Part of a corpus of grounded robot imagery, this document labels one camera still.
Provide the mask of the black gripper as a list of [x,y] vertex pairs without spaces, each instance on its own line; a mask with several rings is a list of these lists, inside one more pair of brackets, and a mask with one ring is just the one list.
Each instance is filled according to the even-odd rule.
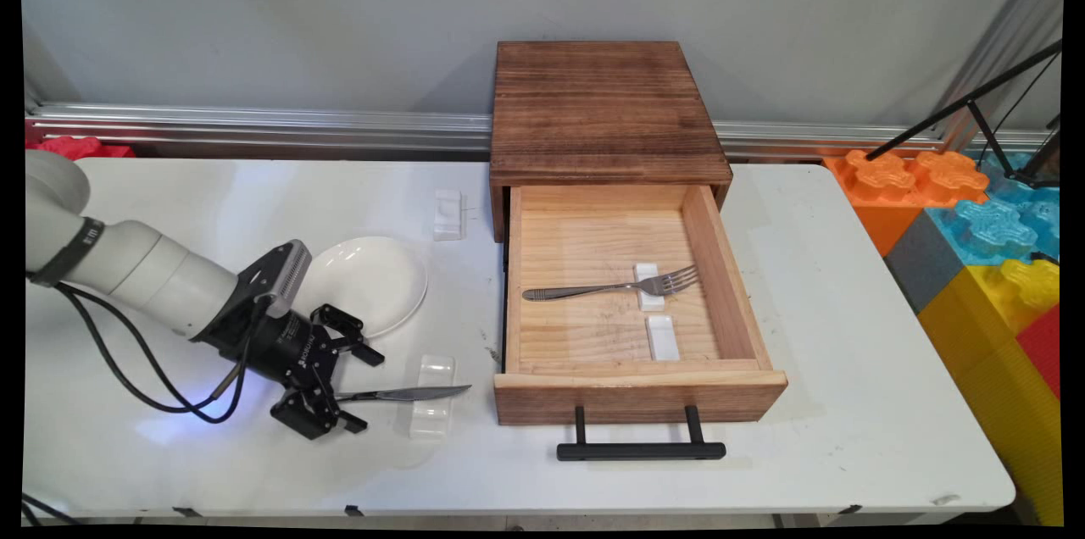
[[248,312],[227,315],[227,358],[240,362],[248,351],[247,370],[288,388],[270,415],[309,440],[337,427],[360,434],[363,419],[341,411],[328,389],[337,355],[353,355],[365,364],[383,365],[385,357],[363,337],[363,320],[332,304],[315,308],[310,320],[296,312],[279,319]]

